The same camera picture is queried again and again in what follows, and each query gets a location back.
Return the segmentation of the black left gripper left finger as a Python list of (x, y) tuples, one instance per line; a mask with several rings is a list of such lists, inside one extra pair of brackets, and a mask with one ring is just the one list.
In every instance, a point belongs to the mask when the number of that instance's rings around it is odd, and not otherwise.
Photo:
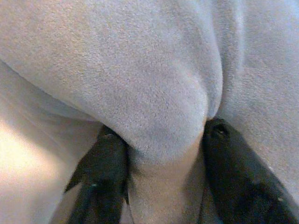
[(81, 185), (69, 224), (118, 224), (127, 199), (128, 152), (126, 142), (103, 126), (97, 141), (81, 158), (70, 181), (68, 193)]

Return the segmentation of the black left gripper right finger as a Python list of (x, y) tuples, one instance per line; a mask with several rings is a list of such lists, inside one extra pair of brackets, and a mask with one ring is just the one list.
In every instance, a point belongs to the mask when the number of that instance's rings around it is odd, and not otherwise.
[(225, 224), (297, 224), (299, 206), (243, 136), (223, 119), (206, 122), (206, 176)]

